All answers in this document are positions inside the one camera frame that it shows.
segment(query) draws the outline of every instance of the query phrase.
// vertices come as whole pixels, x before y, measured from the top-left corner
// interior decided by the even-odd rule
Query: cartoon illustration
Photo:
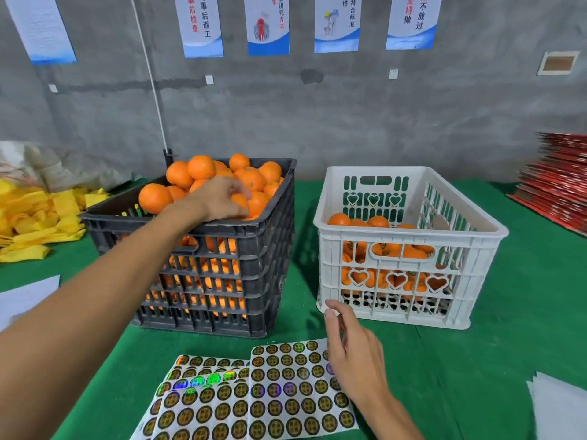
[[[339,17],[338,9],[332,11],[327,10],[324,13],[324,19],[327,21],[327,25],[324,28],[324,35],[334,35],[334,29],[336,26],[336,19]]]
[[[257,20],[256,25],[253,27],[255,38],[260,42],[264,42],[269,38],[269,16],[265,12],[261,12],[261,18]]]

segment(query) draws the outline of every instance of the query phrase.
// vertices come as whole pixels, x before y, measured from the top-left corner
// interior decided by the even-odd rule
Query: table
[[[587,388],[587,242],[504,197],[499,184],[454,183],[510,229],[466,331],[366,321],[385,349],[392,392],[427,439],[534,438],[526,380],[534,371]],[[296,182],[297,243],[274,331],[262,344],[325,337],[316,309],[321,182]],[[67,281],[97,253],[88,237],[45,260],[0,265],[0,290],[55,274]],[[129,326],[55,440],[127,440],[179,354],[248,358],[259,340]],[[366,438],[361,431],[338,434]]]

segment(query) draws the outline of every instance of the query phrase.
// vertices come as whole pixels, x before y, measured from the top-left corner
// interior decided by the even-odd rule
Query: poster
[[[314,52],[359,49],[361,0],[314,0]]]
[[[442,0],[392,0],[385,49],[432,49]]]
[[[77,62],[55,0],[5,1],[34,65]]]
[[[250,56],[290,53],[290,0],[245,0]]]
[[[224,57],[218,0],[175,0],[186,58]]]

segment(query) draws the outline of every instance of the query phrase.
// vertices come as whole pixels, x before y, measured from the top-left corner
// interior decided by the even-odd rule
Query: white rod
[[[167,139],[165,139],[165,129],[163,128],[163,120],[161,119],[161,110],[159,109],[159,101],[157,99],[157,91],[155,91],[155,82],[153,81],[153,73],[151,73],[151,64],[149,63],[149,56],[147,55],[147,47],[143,39],[143,30],[141,29],[141,22],[138,21],[137,7],[135,6],[135,0],[130,0],[133,5],[133,11],[135,11],[135,20],[137,21],[138,35],[141,37],[141,44],[143,45],[143,54],[145,61],[147,62],[147,70],[149,71],[149,80],[151,81],[151,89],[153,90],[153,97],[155,98],[155,107],[157,108],[157,117],[159,118],[159,126],[161,127],[161,137],[163,137],[163,147],[165,153],[167,149]]]

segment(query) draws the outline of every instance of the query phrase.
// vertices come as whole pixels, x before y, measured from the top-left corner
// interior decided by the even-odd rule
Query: blue wave graphic
[[[349,52],[359,50],[360,28],[350,34],[334,40],[314,39],[314,53],[323,54],[328,52]]]
[[[67,52],[58,56],[43,56],[39,54],[32,54],[29,56],[29,58],[31,59],[31,63],[35,66],[77,63],[77,58],[72,52]]]
[[[222,46],[222,37],[218,37],[215,41],[204,44],[202,46],[194,46],[190,44],[184,45],[184,55],[186,58],[218,58],[224,57],[224,49]]]
[[[432,49],[435,34],[436,25],[416,35],[405,37],[388,35],[385,49]]]
[[[248,42],[250,56],[287,56],[290,53],[290,33],[269,43]]]

